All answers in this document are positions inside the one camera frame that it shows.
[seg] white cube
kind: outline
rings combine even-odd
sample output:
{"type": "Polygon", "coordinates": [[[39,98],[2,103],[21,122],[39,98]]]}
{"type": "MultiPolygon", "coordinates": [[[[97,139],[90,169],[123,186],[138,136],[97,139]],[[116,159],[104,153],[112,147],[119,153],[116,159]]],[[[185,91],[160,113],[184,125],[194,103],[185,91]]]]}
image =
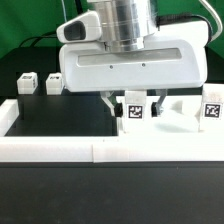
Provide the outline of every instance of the white cube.
{"type": "Polygon", "coordinates": [[[46,80],[47,95],[60,95],[64,83],[61,73],[51,73],[46,80]]]}
{"type": "Polygon", "coordinates": [[[38,86],[37,73],[23,73],[17,80],[19,94],[33,94],[38,86]]]}
{"type": "Polygon", "coordinates": [[[200,131],[224,130],[224,85],[204,84],[200,114],[200,131]]]}

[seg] white block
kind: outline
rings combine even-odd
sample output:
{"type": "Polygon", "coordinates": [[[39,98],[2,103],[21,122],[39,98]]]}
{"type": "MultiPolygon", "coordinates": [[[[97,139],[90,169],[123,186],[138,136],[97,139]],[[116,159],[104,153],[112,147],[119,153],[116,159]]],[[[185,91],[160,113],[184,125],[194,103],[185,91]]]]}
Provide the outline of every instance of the white block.
{"type": "Polygon", "coordinates": [[[5,100],[0,106],[0,137],[3,137],[19,116],[17,100],[5,100]]]}
{"type": "Polygon", "coordinates": [[[200,131],[224,130],[224,85],[204,84],[200,114],[200,131]]]}
{"type": "Polygon", "coordinates": [[[37,73],[23,73],[17,80],[19,94],[33,94],[38,86],[37,73]]]}
{"type": "Polygon", "coordinates": [[[61,73],[50,74],[46,80],[46,88],[47,95],[60,95],[64,88],[61,73]]]}
{"type": "Polygon", "coordinates": [[[200,116],[202,96],[195,96],[183,99],[182,114],[186,116],[200,116]]]}

